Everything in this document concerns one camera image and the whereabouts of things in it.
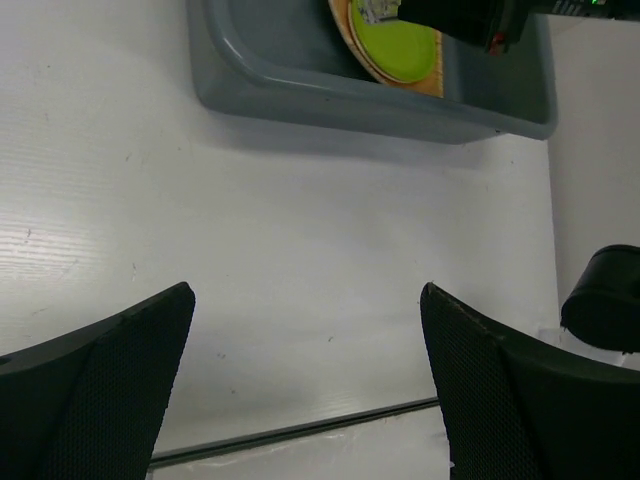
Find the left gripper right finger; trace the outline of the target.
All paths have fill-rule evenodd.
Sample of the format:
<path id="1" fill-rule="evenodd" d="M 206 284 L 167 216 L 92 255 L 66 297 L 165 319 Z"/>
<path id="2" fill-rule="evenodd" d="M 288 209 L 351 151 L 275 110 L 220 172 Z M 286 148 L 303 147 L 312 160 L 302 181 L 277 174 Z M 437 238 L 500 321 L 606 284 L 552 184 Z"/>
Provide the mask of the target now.
<path id="1" fill-rule="evenodd" d="M 420 312 L 456 478 L 638 478 L 638 372 L 551 346 L 433 283 Z"/>

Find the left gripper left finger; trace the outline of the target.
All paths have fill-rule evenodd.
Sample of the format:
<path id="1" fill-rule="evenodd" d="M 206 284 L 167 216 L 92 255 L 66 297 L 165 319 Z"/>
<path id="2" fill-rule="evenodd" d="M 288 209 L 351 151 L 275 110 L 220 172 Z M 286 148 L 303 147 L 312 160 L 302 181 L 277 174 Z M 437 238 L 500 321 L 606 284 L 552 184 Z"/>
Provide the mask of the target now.
<path id="1" fill-rule="evenodd" d="M 145 478 L 194 310 L 181 282 L 2 356 L 2 478 Z"/>

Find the woven orange triangular basket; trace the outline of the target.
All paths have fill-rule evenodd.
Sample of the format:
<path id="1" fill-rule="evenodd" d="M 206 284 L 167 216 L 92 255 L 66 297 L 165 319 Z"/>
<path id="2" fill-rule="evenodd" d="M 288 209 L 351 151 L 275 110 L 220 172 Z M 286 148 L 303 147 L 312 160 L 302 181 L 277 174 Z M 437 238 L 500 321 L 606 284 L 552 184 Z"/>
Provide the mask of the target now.
<path id="1" fill-rule="evenodd" d="M 398 1 L 329 0 L 338 31 L 376 81 L 444 96 L 442 34 L 395 17 Z"/>

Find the green plastic plate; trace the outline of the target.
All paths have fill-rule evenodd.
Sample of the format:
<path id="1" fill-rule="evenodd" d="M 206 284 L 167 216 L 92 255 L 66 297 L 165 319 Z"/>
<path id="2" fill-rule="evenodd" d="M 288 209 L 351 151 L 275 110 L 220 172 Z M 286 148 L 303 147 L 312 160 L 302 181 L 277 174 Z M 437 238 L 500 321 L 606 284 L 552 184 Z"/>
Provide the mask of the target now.
<path id="1" fill-rule="evenodd" d="M 435 68 L 436 32 L 421 24 L 403 21 L 366 24 L 351 1 L 347 10 L 356 46 L 384 78 L 412 84 L 427 78 Z"/>

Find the clear plastic cup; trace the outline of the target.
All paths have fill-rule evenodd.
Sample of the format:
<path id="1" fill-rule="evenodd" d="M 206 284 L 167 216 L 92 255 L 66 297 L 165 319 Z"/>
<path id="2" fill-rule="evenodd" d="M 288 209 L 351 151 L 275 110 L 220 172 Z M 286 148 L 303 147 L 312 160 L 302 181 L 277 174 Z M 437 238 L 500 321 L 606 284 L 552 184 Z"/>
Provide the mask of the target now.
<path id="1" fill-rule="evenodd" d="M 356 9 L 366 24 L 397 21 L 400 0 L 357 0 Z"/>

